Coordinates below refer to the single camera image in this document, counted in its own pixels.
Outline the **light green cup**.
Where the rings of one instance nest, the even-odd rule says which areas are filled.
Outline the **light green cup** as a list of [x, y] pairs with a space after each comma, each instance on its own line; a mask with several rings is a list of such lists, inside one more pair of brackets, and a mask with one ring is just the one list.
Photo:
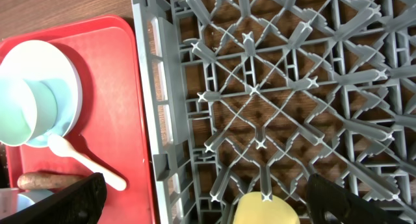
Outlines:
[[1, 77], [1, 143], [20, 146], [45, 134], [57, 114], [55, 96], [44, 83]]

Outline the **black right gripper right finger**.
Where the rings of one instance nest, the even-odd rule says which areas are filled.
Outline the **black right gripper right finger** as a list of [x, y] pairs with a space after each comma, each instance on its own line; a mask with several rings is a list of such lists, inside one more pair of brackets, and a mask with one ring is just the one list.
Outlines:
[[316, 173], [308, 178], [306, 203], [313, 223], [406, 223]]

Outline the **yellow plastic cup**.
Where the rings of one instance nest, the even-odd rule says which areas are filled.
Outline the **yellow plastic cup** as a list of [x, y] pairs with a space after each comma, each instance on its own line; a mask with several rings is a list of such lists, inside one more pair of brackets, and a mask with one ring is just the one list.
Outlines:
[[243, 195], [235, 211], [233, 224], [300, 224], [295, 210], [283, 199], [272, 196], [263, 201], [261, 192]]

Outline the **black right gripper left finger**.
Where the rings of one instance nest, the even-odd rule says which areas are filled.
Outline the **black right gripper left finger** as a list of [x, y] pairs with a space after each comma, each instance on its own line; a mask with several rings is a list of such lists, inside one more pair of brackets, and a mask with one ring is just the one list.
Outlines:
[[1, 224], [97, 224], [107, 199], [101, 173], [93, 173], [69, 187], [1, 220]]

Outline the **brown sausage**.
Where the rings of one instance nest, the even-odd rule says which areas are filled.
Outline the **brown sausage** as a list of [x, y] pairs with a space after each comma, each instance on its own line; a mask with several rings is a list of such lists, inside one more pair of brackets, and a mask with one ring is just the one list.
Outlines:
[[22, 190], [58, 189], [68, 187], [80, 180], [83, 176], [61, 175], [46, 172], [28, 172], [19, 176], [17, 185]]

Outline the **white plastic spoon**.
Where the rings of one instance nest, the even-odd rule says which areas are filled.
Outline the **white plastic spoon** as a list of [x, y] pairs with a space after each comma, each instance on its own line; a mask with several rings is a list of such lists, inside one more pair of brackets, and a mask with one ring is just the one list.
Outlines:
[[89, 159], [75, 150], [73, 145], [62, 136], [50, 134], [47, 140], [50, 150], [59, 157], [70, 157], [87, 167], [94, 173], [101, 173], [105, 182], [115, 190], [124, 191], [127, 188], [126, 181], [109, 169]]

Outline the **light blue bowl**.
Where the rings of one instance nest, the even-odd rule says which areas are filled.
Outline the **light blue bowl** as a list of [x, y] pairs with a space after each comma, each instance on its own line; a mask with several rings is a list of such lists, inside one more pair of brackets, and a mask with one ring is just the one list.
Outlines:
[[9, 216], [53, 195], [49, 190], [20, 192], [18, 188], [1, 188], [1, 216]]

